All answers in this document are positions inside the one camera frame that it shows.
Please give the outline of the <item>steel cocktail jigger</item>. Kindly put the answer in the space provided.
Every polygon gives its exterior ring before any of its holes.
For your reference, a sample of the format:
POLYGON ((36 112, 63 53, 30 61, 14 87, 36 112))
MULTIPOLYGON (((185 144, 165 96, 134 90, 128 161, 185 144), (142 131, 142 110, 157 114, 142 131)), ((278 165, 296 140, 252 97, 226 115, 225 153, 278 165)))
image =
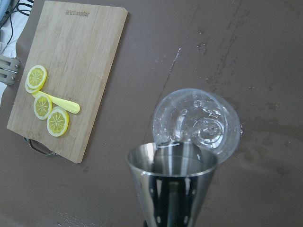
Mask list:
POLYGON ((147 143, 127 162, 147 227, 193 227, 218 164, 189 142, 147 143))

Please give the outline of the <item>clear wine glass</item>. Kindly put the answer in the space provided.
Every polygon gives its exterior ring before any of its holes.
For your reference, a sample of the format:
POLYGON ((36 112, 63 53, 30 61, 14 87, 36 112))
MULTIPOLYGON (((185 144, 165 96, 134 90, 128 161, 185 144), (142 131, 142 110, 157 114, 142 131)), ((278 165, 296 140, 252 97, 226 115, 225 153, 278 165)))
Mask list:
POLYGON ((153 114, 152 135, 157 144, 191 142, 213 152, 222 163, 240 142, 241 123, 234 108, 222 97, 185 88, 160 101, 153 114))

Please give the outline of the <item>wooden cutting board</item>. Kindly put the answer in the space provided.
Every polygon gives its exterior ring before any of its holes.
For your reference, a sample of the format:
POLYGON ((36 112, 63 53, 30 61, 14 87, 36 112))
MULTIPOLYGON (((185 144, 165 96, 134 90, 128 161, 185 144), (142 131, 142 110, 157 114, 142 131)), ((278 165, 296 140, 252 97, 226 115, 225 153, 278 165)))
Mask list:
POLYGON ((42 143, 74 162, 83 159, 115 57, 127 10, 122 7, 46 1, 37 24, 7 128, 42 143), (25 90, 34 65, 48 71, 43 91, 80 105, 68 130, 52 136, 34 115, 34 98, 25 90))

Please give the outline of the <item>middle lemon slice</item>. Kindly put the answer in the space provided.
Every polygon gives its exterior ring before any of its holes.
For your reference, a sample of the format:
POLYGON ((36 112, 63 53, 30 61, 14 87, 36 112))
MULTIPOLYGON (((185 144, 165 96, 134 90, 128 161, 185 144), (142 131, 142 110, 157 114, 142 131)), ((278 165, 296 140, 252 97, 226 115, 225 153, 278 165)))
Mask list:
POLYGON ((33 107, 35 116, 40 120, 45 120, 52 111, 52 101, 48 95, 40 94, 36 96, 33 107))

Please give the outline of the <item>brown table mat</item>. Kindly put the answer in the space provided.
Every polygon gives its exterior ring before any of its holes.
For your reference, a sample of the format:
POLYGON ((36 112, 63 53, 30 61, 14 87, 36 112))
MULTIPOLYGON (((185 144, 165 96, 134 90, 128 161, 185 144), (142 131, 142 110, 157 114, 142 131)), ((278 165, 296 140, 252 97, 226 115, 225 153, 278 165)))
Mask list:
POLYGON ((7 129, 0 106, 3 227, 141 227, 126 154, 152 141, 161 99, 187 87, 225 98, 243 130, 213 176, 198 227, 303 224, 303 3, 95 0, 128 11, 80 164, 44 156, 7 129))

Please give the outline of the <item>hidden far lemon slice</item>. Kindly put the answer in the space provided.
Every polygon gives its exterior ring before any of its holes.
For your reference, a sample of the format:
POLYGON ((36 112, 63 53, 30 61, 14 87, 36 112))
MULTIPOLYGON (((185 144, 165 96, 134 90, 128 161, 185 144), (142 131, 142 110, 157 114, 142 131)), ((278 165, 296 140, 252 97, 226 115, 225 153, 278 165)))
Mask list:
POLYGON ((43 87, 43 85, 41 85, 41 86, 39 86, 38 88, 35 88, 35 89, 33 89, 33 88, 30 88, 29 86, 28 86, 28 84, 25 82, 25 90, 28 92, 28 93, 35 93, 35 92, 37 92, 37 91, 39 91, 41 88, 43 87))

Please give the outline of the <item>aluminium frame post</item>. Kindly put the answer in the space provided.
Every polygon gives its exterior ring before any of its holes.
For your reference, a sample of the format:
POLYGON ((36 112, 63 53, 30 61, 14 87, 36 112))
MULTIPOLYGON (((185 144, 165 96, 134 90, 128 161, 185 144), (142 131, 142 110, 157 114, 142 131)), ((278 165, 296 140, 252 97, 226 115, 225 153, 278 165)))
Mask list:
POLYGON ((14 85, 15 77, 20 67, 20 61, 17 58, 0 56, 0 81, 6 85, 14 85))

